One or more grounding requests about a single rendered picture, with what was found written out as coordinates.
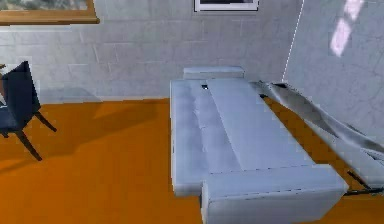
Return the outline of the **white framed picture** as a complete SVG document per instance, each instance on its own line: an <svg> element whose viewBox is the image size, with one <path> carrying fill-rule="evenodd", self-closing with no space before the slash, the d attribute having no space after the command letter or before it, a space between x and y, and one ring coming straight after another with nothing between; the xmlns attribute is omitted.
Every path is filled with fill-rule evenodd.
<svg viewBox="0 0 384 224"><path fill-rule="evenodd" d="M257 11L259 1L260 0L194 0L194 11Z"/></svg>

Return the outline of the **pale grey sofa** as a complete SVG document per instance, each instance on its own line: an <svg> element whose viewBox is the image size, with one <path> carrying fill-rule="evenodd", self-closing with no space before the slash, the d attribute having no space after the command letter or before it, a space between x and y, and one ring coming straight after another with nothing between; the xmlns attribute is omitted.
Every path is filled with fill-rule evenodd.
<svg viewBox="0 0 384 224"><path fill-rule="evenodd" d="M173 192L200 198L202 224L317 221L348 190L241 76L172 80L170 123Z"/></svg>

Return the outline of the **wooden framed picture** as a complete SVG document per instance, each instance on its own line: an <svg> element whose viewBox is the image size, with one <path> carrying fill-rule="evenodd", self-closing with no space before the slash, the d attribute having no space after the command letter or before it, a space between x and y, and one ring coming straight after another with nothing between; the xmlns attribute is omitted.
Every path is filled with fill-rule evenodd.
<svg viewBox="0 0 384 224"><path fill-rule="evenodd" d="M0 26L99 22L94 0L0 0Z"/></svg>

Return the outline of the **dark blue chair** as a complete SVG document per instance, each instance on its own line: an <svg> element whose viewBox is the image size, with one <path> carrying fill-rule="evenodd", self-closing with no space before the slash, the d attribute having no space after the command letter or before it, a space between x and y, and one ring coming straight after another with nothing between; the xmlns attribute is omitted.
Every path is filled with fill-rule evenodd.
<svg viewBox="0 0 384 224"><path fill-rule="evenodd" d="M8 138L10 133L14 133L29 153L37 161L41 161L42 157L28 140L23 129L33 117L53 132L57 129L40 112L41 104L28 61L23 61L1 76L0 94L5 101L5 103L0 102L0 135Z"/></svg>

